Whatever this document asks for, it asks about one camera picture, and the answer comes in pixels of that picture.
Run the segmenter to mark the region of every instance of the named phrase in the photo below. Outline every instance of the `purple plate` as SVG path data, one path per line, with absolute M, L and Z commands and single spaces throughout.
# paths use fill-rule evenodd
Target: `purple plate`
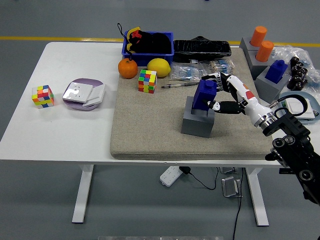
M 97 87 L 97 86 L 100 86 L 103 84 L 101 81 L 94 80 L 94 79 L 88 79 L 88 78 L 78 78 L 76 80 L 73 80 L 72 82 L 78 83 L 78 84 L 89 84 L 89 85 L 92 85 L 93 87 Z M 69 88 L 69 86 L 72 82 L 70 82 L 69 85 L 66 87 L 63 95 L 65 94 L 65 92 L 67 91 L 67 89 Z M 69 100 L 64 100 L 64 99 L 62 99 L 62 100 L 70 108 L 82 110 L 82 111 L 91 111 L 92 109 L 95 109 L 99 105 L 99 103 L 98 103 L 93 106 L 82 106 L 83 105 L 82 102 L 69 101 Z

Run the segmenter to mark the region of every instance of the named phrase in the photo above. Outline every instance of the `metal bracket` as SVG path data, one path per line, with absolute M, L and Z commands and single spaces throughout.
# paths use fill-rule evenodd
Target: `metal bracket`
M 222 179 L 223 196 L 226 198 L 241 198 L 240 195 L 240 179 L 235 179 L 233 176 Z
M 220 173 L 222 174 L 237 174 L 239 172 L 238 167 L 220 167 Z

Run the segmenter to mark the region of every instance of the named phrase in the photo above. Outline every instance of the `orange cylinder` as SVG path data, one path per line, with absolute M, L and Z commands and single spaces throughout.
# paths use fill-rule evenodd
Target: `orange cylinder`
M 260 47 L 267 34 L 267 28 L 264 26 L 255 27 L 250 44 L 254 47 Z
M 259 62 L 266 62 L 269 59 L 269 56 L 272 52 L 272 49 L 274 49 L 274 44 L 272 41 L 263 41 L 261 43 L 261 46 L 255 56 L 255 59 L 257 59 Z

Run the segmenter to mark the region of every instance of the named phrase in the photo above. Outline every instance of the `robotic arm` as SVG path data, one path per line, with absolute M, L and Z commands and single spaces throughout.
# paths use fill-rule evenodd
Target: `robotic arm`
M 248 87 L 234 75 L 217 72 L 204 76 L 202 79 L 217 82 L 217 91 L 231 93 L 236 101 L 204 101 L 215 112 L 244 113 L 250 117 L 251 123 L 256 128 L 262 129 L 265 136 L 270 136 L 280 129 L 284 131 L 286 136 L 273 140 L 271 153 L 267 154 L 265 159 L 267 161 L 277 160 L 285 168 L 290 167 L 303 188 L 304 198 L 320 206 L 320 156 L 315 153 L 310 143 L 310 131 L 296 118 L 307 110 L 306 100 L 300 95 L 290 95 L 278 99 L 269 106 L 262 106 Z M 286 98 L 298 99 L 303 105 L 303 111 L 299 114 L 291 114 L 284 107 L 274 112 L 271 110 Z M 285 114 L 278 117 L 279 110 L 285 110 Z

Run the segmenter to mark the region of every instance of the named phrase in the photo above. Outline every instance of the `stuffed toy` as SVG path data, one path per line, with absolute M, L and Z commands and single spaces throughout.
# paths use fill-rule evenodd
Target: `stuffed toy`
M 171 54 L 170 39 L 161 32 L 149 33 L 135 27 L 127 32 L 126 50 L 131 53 Z

